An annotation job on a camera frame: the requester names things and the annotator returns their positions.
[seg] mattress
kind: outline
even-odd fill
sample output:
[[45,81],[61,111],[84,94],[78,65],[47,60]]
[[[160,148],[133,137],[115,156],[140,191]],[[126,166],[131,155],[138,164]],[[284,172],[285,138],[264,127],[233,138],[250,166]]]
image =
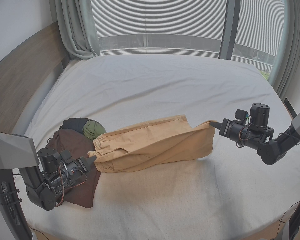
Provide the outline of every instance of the mattress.
[[[236,109],[270,106],[274,136],[291,118],[250,64],[185,55],[111,55],[72,62],[34,115],[26,136],[36,149],[69,117],[107,132],[185,114],[191,127],[233,119]],[[51,211],[31,203],[16,178],[28,223],[61,239],[240,239],[278,220],[300,198],[300,147],[272,166],[256,151],[216,134],[202,159],[138,172],[102,173],[93,207],[64,202]]]

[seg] building exterior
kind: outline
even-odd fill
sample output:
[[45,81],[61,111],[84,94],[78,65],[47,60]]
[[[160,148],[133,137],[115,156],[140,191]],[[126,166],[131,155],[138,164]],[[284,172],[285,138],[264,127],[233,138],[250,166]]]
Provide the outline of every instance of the building exterior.
[[[101,54],[219,56],[226,0],[91,0]],[[284,24],[282,0],[241,0],[232,60],[270,72]]]

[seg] khaki pants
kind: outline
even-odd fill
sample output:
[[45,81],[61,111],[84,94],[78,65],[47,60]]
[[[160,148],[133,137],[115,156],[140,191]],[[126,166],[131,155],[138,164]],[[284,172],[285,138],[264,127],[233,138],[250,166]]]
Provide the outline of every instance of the khaki pants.
[[106,173],[202,158],[212,152],[215,128],[209,123],[191,128],[185,115],[138,123],[100,135],[88,155],[96,155],[96,168]]

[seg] headboard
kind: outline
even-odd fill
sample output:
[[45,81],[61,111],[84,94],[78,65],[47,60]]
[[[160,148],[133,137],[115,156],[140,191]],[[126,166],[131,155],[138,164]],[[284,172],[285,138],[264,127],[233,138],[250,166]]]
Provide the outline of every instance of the headboard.
[[0,61],[1,132],[12,132],[30,98],[67,54],[55,22]]

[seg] curtain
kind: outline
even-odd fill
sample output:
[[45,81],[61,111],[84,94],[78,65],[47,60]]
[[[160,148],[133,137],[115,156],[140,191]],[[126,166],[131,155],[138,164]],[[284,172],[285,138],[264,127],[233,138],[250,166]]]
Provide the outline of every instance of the curtain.
[[284,28],[269,83],[283,100],[294,78],[300,57],[300,1],[285,0]]
[[100,55],[91,1],[55,0],[55,8],[61,39],[71,58]]

